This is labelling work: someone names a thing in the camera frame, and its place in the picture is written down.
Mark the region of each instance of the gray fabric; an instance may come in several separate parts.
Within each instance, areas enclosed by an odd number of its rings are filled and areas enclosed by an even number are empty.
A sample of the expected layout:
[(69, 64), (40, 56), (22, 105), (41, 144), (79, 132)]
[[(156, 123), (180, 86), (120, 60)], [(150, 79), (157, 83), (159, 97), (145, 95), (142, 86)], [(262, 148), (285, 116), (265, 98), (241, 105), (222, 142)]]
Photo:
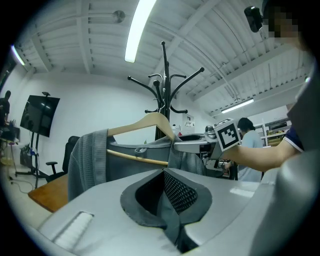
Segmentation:
[(106, 149), (116, 149), (115, 151), (121, 153), (131, 151), (129, 155), (134, 156), (135, 149), (146, 148), (146, 155), (143, 156), (145, 158), (168, 161), (169, 168), (205, 174), (203, 162), (196, 154), (176, 151), (173, 142), (167, 137), (149, 144), (119, 145), (113, 137), (107, 139), (107, 132), (106, 129), (86, 134), (76, 143), (68, 167), (68, 201), (98, 184), (164, 167), (107, 155)]
[[(263, 144), (259, 134), (255, 130), (250, 130), (243, 136), (241, 146), (247, 148), (262, 148)], [(261, 177), (262, 172), (244, 165), (238, 165), (238, 181), (260, 182)]]

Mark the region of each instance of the cable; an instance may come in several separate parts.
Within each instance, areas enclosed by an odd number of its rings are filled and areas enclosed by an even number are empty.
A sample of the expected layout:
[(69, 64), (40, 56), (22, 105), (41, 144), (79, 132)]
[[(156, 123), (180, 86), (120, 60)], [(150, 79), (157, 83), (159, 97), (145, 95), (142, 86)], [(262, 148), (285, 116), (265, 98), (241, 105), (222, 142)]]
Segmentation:
[[(31, 182), (29, 182), (29, 181), (26, 181), (26, 180), (20, 180), (20, 179), (13, 179), (13, 178), (11, 178), (11, 177), (10, 177), (10, 180), (11, 180), (11, 185), (12, 185), (12, 184), (17, 184), (17, 185), (18, 185), (18, 187), (19, 187), (20, 192), (21, 192), (21, 193), (23, 193), (23, 194), (28, 194), (28, 193), (30, 193), (32, 190), (34, 190), (34, 185), (32, 185), (32, 183), (31, 183)], [(31, 189), (29, 192), (23, 192), (23, 191), (21, 190), (20, 184), (19, 184), (19, 183), (17, 183), (17, 182), (25, 182), (25, 183), (29, 183), (29, 184), (31, 185), (32, 189)]]

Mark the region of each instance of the wooden hanger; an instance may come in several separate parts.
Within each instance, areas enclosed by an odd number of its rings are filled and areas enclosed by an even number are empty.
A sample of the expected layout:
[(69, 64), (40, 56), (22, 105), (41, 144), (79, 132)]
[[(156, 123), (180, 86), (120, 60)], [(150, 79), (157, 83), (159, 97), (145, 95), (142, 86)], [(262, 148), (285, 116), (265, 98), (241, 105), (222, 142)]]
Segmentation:
[[(144, 118), (142, 118), (141, 120), (133, 124), (108, 129), (107, 137), (124, 134), (124, 133), (136, 131), (136, 130), (151, 127), (151, 126), (157, 126), (172, 141), (176, 137), (174, 132), (171, 129), (168, 119), (163, 114), (157, 113), (157, 112), (149, 113)], [(135, 161), (150, 163), (150, 164), (156, 164), (156, 165), (162, 165), (162, 166), (168, 166), (168, 162), (166, 161), (159, 161), (159, 160), (137, 157), (129, 154), (119, 153), (110, 149), (107, 149), (106, 151), (110, 155), (125, 158), (125, 159), (130, 159), (130, 160), (135, 160)]]
[(171, 129), (168, 119), (163, 114), (157, 113), (157, 112), (149, 113), (144, 118), (142, 118), (141, 120), (133, 124), (109, 129), (107, 136), (110, 137), (114, 135), (124, 134), (124, 133), (140, 130), (142, 128), (147, 128), (151, 126), (158, 127), (172, 141), (176, 137), (174, 132)]

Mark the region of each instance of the blue shirt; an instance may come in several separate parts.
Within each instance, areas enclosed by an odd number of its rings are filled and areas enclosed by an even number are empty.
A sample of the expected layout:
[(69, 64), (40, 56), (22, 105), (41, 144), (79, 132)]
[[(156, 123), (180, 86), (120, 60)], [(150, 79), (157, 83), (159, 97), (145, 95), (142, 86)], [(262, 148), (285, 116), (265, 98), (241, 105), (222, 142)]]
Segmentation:
[(298, 137), (298, 134), (295, 130), (295, 128), (293, 128), (291, 126), (291, 128), (286, 132), (284, 138), (285, 141), (287, 141), (288, 143), (290, 143), (294, 148), (296, 148), (297, 150), (299, 150), (300, 152), (304, 151), (304, 146), (301, 143), (301, 140)]
[[(242, 139), (241, 146), (247, 148), (263, 148), (262, 140), (255, 130), (248, 131)], [(244, 165), (238, 165), (238, 181), (260, 182), (262, 173)]]

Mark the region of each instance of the garment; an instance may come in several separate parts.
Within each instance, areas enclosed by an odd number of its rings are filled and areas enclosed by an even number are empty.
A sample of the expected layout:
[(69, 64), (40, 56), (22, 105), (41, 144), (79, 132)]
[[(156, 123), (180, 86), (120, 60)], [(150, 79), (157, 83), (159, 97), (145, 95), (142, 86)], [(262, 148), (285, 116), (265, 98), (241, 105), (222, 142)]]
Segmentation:
[(302, 142), (300, 141), (298, 134), (293, 126), (291, 126), (291, 128), (286, 132), (283, 139), (300, 152), (304, 151), (304, 146), (302, 145)]
[(0, 106), (3, 106), (0, 109), (0, 126), (4, 126), (5, 117), (10, 113), (10, 103), (6, 98), (0, 98)]
[[(248, 131), (242, 139), (241, 146), (247, 148), (262, 148), (263, 144), (259, 134), (254, 131)], [(238, 165), (238, 181), (242, 182), (260, 182), (262, 173), (244, 165)]]
[[(176, 151), (173, 148), (173, 142), (167, 137), (149, 144), (118, 145), (114, 137), (107, 138), (107, 132), (107, 129), (95, 131), (82, 136), (77, 141), (68, 166), (69, 201), (98, 184), (164, 167), (163, 165), (134, 160), (127, 161), (125, 158), (107, 154), (107, 148), (113, 150), (114, 147), (118, 147), (132, 151), (134, 149), (146, 149), (147, 153), (151, 149), (160, 149), (168, 152), (165, 155), (166, 160), (163, 161), (168, 161), (169, 168), (177, 168), (200, 175), (205, 173), (204, 164), (196, 154)], [(176, 137), (174, 141), (178, 142), (181, 139)]]

